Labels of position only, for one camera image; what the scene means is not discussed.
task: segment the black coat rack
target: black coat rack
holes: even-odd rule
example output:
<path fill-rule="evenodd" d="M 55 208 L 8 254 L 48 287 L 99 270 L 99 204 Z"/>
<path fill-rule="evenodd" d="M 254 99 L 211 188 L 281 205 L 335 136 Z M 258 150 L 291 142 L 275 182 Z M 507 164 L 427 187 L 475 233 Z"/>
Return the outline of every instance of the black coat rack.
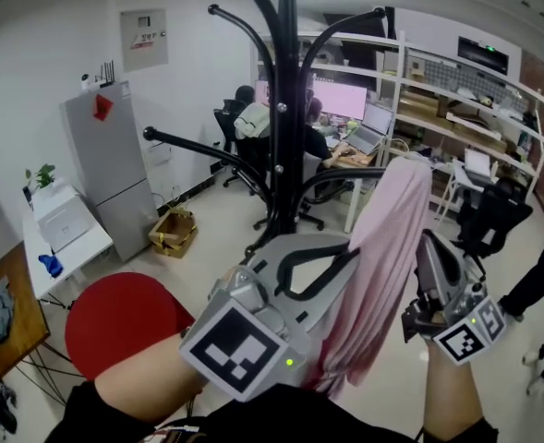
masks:
<path fill-rule="evenodd" d="M 271 185 L 268 187 L 265 178 L 235 155 L 168 135 L 152 126 L 144 130 L 147 140 L 161 141 L 226 161 L 252 181 L 254 190 L 266 203 L 268 222 L 261 237 L 255 244 L 248 246 L 248 256 L 275 236 L 296 232 L 300 204 L 305 193 L 313 186 L 336 179 L 379 178 L 384 172 L 381 168 L 333 169 L 315 175 L 304 184 L 302 182 L 305 121 L 311 99 L 310 92 L 307 91 L 308 75 L 315 56 L 336 32 L 372 18 L 384 18 L 385 11 L 377 8 L 331 25 L 315 40 L 299 67 L 296 0 L 278 0 L 277 12 L 271 0 L 253 1 L 265 18 L 272 35 L 275 65 L 263 39 L 247 22 L 222 10 L 218 5 L 211 5 L 208 11 L 243 30 L 257 47 L 263 61 L 270 86 Z"/>

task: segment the potted plant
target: potted plant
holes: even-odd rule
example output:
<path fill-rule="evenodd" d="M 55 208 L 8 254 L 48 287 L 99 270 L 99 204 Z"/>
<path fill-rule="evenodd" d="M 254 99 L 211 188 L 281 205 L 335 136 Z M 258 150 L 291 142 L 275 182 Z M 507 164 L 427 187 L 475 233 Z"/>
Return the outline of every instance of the potted plant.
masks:
<path fill-rule="evenodd" d="M 29 169 L 26 169 L 25 178 L 28 180 L 28 188 L 30 188 L 31 182 L 33 181 L 34 178 L 35 178 L 35 182 L 37 183 L 37 188 L 33 192 L 37 190 L 41 191 L 47 186 L 51 186 L 55 180 L 55 177 L 52 174 L 55 168 L 56 167 L 53 166 L 52 164 L 44 164 L 40 168 L 40 170 L 35 174 L 33 174 Z"/>

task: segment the person's arm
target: person's arm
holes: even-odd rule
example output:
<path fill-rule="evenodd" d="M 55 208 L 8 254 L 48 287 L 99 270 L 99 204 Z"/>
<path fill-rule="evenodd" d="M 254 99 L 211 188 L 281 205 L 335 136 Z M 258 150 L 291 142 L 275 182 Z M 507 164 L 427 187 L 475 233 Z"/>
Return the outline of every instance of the person's arm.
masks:
<path fill-rule="evenodd" d="M 337 147 L 333 150 L 333 153 L 331 157 L 328 157 L 327 159 L 324 159 L 322 161 L 323 166 L 325 166 L 327 169 L 330 169 L 332 166 L 335 165 L 339 157 L 344 154 L 347 150 L 349 150 L 349 145 L 345 142 L 341 142 L 337 145 Z"/>
<path fill-rule="evenodd" d="M 455 365 L 434 342 L 428 350 L 424 430 L 450 441 L 480 422 L 483 410 L 470 364 Z"/>
<path fill-rule="evenodd" d="M 172 336 L 114 365 L 95 379 L 102 400 L 142 422 L 157 425 L 206 385 L 179 354 Z"/>

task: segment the green plant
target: green plant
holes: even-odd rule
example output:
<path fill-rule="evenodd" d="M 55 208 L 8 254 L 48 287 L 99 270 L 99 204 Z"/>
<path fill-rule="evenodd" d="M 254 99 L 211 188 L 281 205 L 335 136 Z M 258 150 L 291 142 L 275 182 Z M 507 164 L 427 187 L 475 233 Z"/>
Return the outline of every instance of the green plant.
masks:
<path fill-rule="evenodd" d="M 44 188 L 49 186 L 54 180 L 54 176 L 52 175 L 52 171 L 56 168 L 56 166 L 53 166 L 51 164 L 44 164 L 40 170 L 35 173 L 35 181 L 38 184 L 38 188 Z M 25 178 L 28 180 L 28 187 L 31 184 L 31 181 L 33 180 L 33 174 L 29 169 L 25 170 Z"/>

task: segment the white printer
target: white printer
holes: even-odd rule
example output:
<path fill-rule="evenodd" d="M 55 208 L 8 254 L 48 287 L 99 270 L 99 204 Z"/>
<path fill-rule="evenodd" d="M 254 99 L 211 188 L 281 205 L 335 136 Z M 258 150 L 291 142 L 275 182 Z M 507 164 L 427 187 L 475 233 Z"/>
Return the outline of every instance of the white printer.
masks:
<path fill-rule="evenodd" d="M 62 179 L 35 192 L 31 205 L 42 238 L 55 253 L 92 226 L 91 213 L 80 195 Z"/>

